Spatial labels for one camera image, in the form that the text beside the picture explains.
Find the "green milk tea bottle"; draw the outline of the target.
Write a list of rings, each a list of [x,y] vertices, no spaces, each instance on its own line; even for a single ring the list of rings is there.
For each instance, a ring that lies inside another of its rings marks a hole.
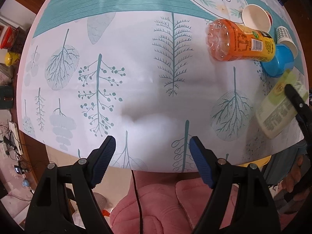
[[[285,95],[285,86],[292,85],[303,100],[308,99],[308,90],[295,73],[286,70],[276,85],[260,104],[256,119],[262,132],[269,139],[277,137],[295,118],[297,111]]]

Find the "red tin can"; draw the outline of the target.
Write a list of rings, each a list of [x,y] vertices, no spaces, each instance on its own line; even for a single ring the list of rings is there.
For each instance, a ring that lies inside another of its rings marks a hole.
[[[16,38],[17,31],[13,27],[7,27],[1,38],[1,49],[11,49]]]

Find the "red paper cup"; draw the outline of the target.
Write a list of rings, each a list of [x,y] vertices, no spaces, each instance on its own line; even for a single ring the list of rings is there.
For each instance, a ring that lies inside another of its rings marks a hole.
[[[267,33],[273,23],[271,14],[256,4],[249,4],[243,9],[242,21],[246,27]]]

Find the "checkered paper cup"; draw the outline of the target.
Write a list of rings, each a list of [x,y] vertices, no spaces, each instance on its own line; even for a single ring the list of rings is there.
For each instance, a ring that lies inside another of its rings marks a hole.
[[[295,45],[290,32],[284,26],[279,26],[276,29],[277,34],[277,43],[286,45],[292,52],[293,58],[295,59],[298,56],[298,48]]]

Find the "teal patterned tablecloth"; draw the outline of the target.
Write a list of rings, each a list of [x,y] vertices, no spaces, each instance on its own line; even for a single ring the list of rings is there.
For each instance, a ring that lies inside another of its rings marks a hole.
[[[277,0],[46,0],[19,65],[21,131],[78,157],[111,135],[111,166],[151,172],[195,171],[193,136],[232,164],[295,145],[296,121],[268,139],[254,116],[276,80],[205,43],[210,22],[241,23],[250,4],[271,14],[271,35],[295,34]]]

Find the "pink fleece robe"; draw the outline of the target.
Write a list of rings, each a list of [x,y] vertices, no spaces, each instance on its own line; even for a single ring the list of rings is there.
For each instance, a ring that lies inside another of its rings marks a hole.
[[[111,213],[113,233],[192,233],[213,192],[199,174],[133,174]]]

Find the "orange juice bottle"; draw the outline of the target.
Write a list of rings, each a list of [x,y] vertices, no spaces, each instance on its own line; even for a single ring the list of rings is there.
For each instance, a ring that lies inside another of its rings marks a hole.
[[[271,61],[276,44],[266,32],[254,30],[226,19],[216,19],[206,29],[210,55],[218,61]]]

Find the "yellow round object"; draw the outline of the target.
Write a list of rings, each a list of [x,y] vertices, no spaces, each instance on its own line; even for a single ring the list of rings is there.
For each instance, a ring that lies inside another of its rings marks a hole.
[[[5,55],[5,65],[6,66],[15,66],[20,62],[21,55],[15,52],[7,52]]]

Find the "blue plastic cup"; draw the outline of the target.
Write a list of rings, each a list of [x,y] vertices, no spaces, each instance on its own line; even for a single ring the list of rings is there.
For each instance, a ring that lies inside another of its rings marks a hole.
[[[264,72],[273,78],[280,77],[286,70],[292,70],[294,57],[291,50],[284,44],[276,45],[276,53],[269,62],[260,62]]]

